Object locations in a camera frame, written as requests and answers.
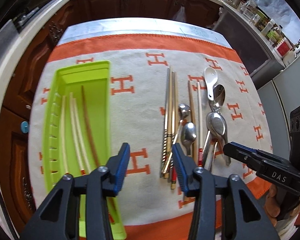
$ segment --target human hand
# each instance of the human hand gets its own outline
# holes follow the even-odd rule
[[[266,215],[269,217],[271,223],[275,227],[277,225],[277,216],[280,213],[280,206],[275,199],[277,195],[278,188],[276,185],[272,184],[269,189],[269,194],[266,197],[266,204],[264,206]],[[290,212],[290,216],[294,217],[300,213],[300,205]]]

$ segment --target green basket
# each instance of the green basket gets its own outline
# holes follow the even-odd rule
[[[90,168],[94,170],[97,167],[92,154],[93,146],[91,146],[91,139],[93,140],[100,165],[105,165],[107,160],[111,157],[109,69],[109,61],[99,61],[61,68],[54,74],[44,116],[42,137],[43,171],[45,186],[48,192],[52,190],[62,175],[66,173],[63,152],[66,153],[68,172],[74,177],[82,175],[72,134],[73,123],[71,123],[70,93],[73,94],[73,98],[76,98],[77,101],[77,116]],[[84,94],[85,97],[86,108],[83,107],[84,101],[82,94]],[[62,102],[64,102],[65,105],[64,118],[61,118]],[[62,119],[64,120],[64,151],[62,151],[61,139]],[[91,131],[89,133],[90,137],[88,135],[89,128],[87,126],[87,120],[89,120]],[[83,154],[81,154],[81,157],[84,170],[87,171],[88,169],[84,162]],[[108,199],[108,208],[114,221],[111,223],[114,239],[125,239],[127,235],[121,221],[116,199]],[[80,201],[79,234],[81,237],[86,237],[85,195],[81,196]]]

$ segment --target screw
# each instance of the screw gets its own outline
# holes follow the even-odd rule
[[[194,171],[196,172],[196,173],[203,173],[203,168],[202,167],[196,167],[195,169],[194,169]]]
[[[71,180],[71,175],[70,174],[65,174],[62,176],[63,180]]]
[[[239,175],[237,175],[237,174],[231,174],[231,175],[230,175],[230,179],[232,179],[232,180],[234,180],[234,181],[238,181],[238,180],[240,180],[240,177],[239,177]]]
[[[108,171],[108,167],[107,166],[100,166],[99,168],[98,168],[98,171],[99,172],[107,172]]]

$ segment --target white ceramic spoon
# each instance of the white ceramic spoon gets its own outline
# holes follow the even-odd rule
[[[213,101],[214,100],[213,86],[218,81],[218,74],[217,74],[216,70],[212,67],[207,67],[204,70],[204,79],[205,79],[206,86],[207,86],[208,99],[210,101]]]

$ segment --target plastic bag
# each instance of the plastic bag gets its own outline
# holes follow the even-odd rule
[[[176,22],[182,22],[182,23],[186,22],[186,12],[183,6],[181,6],[178,12],[172,17],[172,20]]]

